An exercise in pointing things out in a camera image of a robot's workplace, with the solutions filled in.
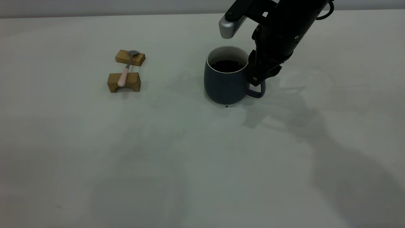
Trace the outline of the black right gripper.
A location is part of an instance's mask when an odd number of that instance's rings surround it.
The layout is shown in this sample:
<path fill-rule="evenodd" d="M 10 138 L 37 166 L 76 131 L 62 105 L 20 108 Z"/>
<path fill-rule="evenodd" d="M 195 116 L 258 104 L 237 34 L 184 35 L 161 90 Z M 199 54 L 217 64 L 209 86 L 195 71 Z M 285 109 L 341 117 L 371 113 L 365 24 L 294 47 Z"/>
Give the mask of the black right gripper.
<path fill-rule="evenodd" d="M 248 82 L 258 86 L 265 79 L 275 77 L 308 29 L 317 19 L 316 14 L 268 14 L 267 17 L 252 14 L 258 22 L 252 34 L 256 50 L 248 57 Z"/>

